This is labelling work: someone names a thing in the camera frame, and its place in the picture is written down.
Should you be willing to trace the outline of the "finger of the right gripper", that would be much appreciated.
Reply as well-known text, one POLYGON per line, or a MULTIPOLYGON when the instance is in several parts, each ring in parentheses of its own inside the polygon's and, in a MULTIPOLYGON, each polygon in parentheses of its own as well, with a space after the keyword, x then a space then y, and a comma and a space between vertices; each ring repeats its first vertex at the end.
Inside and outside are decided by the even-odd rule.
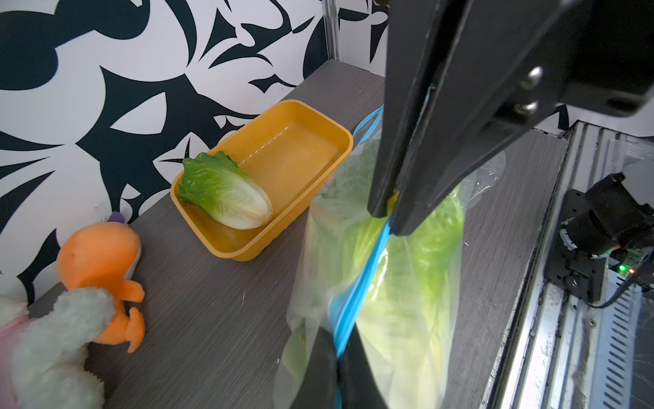
POLYGON ((438 88, 422 116, 432 189, 391 216, 394 235, 413 233, 456 185, 548 115, 567 59, 551 39, 562 1, 465 1, 438 88))
POLYGON ((389 215, 394 194, 411 209, 432 189, 423 175, 430 171, 430 146, 420 126, 466 6, 465 1, 388 3, 383 132, 368 200, 371 216, 389 215))

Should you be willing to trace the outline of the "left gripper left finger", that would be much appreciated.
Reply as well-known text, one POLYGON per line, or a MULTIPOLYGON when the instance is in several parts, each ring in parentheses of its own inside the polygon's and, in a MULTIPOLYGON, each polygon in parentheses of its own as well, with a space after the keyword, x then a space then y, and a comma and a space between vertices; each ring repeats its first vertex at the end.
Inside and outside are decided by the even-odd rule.
POLYGON ((338 361, 332 335, 320 327, 291 409, 336 409, 338 405, 338 361))

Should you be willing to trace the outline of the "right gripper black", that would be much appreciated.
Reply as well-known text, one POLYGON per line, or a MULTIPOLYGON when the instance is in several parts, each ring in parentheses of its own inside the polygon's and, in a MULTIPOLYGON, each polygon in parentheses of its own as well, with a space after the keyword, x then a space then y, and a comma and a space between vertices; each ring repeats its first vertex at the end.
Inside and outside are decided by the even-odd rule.
POLYGON ((561 101, 635 115, 652 98, 652 1, 594 1, 561 101))

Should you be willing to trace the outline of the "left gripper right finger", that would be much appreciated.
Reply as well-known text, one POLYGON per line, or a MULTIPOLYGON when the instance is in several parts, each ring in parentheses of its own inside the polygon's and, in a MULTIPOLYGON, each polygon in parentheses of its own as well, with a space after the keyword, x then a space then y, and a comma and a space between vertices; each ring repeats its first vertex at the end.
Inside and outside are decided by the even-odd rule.
POLYGON ((343 408, 384 409, 386 407, 359 339, 349 340, 339 364, 343 408))

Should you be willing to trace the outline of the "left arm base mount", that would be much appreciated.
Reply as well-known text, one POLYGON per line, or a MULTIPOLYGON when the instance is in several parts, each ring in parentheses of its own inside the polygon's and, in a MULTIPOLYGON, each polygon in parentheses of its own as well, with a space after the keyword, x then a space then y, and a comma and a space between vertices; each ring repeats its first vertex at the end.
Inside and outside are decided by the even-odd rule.
POLYGON ((610 174, 589 191, 563 198, 544 269, 547 281, 587 303, 601 299, 606 258, 653 246, 653 208, 628 191, 627 177, 610 174))

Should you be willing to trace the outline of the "clear zipper bag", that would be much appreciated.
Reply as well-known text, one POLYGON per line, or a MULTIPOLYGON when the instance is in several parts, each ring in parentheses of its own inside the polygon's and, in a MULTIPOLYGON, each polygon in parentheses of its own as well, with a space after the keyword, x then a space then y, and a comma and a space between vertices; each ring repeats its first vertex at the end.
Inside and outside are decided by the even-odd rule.
MULTIPOLYGON (((274 405, 291 408, 313 355, 322 347, 322 369, 303 407, 345 407, 328 398, 337 385, 329 307, 363 271, 385 220, 367 210, 383 111, 363 119, 359 143, 314 198, 308 213, 301 262, 274 384, 274 405)), ((350 361, 366 375, 354 390, 357 408, 438 408, 446 394, 449 360, 459 304, 463 230, 468 209, 504 171, 498 154, 466 177, 412 234, 391 236, 356 321, 350 361)))

